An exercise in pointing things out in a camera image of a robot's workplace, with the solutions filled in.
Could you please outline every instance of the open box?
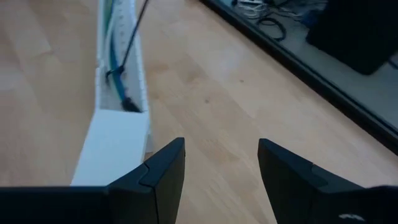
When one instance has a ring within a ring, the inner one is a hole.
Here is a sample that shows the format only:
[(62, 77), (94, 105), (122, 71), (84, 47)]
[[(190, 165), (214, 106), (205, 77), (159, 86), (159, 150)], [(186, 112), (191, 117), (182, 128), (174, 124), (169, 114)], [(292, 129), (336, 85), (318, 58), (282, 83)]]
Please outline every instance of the open box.
[[(113, 1), (114, 52), (121, 62), (136, 25), (135, 1)], [(142, 164), (145, 152), (152, 150), (146, 80), (138, 34), (121, 80), (126, 95), (141, 112), (124, 111), (117, 92), (105, 80), (108, 71), (105, 64), (105, 23), (109, 4), (112, 0), (98, 1), (95, 111), (71, 185), (108, 185)]]

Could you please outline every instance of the wooden floor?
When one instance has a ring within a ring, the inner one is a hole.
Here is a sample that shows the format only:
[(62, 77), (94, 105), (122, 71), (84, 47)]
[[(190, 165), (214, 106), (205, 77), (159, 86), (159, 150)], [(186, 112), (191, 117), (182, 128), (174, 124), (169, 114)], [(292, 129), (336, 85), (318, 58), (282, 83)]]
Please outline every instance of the wooden floor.
[[(0, 184), (68, 185), (94, 107), (96, 0), (0, 1)], [(155, 146), (186, 139), (179, 223), (275, 223), (269, 138), (348, 180), (398, 184), (398, 157), (197, 0), (141, 25)]]

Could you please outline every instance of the laminate floor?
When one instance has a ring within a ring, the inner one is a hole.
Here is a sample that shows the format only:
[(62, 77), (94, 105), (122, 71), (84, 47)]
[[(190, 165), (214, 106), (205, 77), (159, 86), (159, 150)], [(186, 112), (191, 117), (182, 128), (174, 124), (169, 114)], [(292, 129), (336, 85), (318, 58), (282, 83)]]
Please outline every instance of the laminate floor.
[[(152, 0), (140, 32), (155, 148), (186, 139), (178, 223), (275, 223), (259, 138), (365, 187), (398, 184), (397, 156), (200, 2)], [(95, 0), (0, 1), (1, 185), (70, 183), (95, 39)]]

